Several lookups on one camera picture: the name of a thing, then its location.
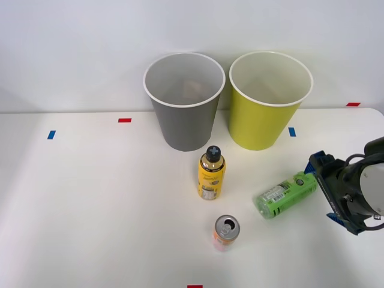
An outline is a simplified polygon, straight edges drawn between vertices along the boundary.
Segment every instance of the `gray paper cup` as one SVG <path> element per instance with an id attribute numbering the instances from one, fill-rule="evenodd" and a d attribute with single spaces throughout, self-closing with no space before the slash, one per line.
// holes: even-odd
<path id="1" fill-rule="evenodd" d="M 143 85 L 169 146 L 193 151 L 207 143 L 225 81 L 219 63 L 198 53 L 168 55 L 149 66 Z"/>

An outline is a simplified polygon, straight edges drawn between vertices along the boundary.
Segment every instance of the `white wall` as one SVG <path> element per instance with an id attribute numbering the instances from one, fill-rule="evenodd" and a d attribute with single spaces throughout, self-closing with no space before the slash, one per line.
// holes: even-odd
<path id="1" fill-rule="evenodd" d="M 384 110 L 384 2 L 0 0 L 0 112 L 152 110 L 145 68 L 196 51 L 225 70 L 252 50 L 313 72 L 305 107 Z M 220 100 L 228 107 L 228 94 Z"/>

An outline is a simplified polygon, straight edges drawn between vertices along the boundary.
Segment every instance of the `green plastic bottle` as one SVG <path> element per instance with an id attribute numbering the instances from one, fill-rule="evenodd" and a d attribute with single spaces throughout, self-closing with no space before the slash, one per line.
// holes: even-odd
<path id="1" fill-rule="evenodd" d="M 294 177 L 257 196 L 254 204 L 264 218 L 275 218 L 314 192 L 316 187 L 317 181 L 312 173 L 299 172 Z"/>

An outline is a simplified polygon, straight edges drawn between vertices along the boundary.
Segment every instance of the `yellow-green paper cup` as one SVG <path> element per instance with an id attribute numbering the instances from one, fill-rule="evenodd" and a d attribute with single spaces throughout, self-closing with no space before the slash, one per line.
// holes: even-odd
<path id="1" fill-rule="evenodd" d="M 230 67 L 229 133 L 241 147 L 271 147 L 313 87 L 309 69 L 278 52 L 251 52 Z"/>

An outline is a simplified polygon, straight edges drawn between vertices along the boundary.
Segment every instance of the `yellow spray can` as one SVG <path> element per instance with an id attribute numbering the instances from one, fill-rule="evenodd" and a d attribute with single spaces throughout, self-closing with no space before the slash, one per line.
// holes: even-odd
<path id="1" fill-rule="evenodd" d="M 199 161 L 199 184 L 197 190 L 201 198 L 214 200 L 221 193 L 226 161 L 220 148 L 210 146 Z"/>

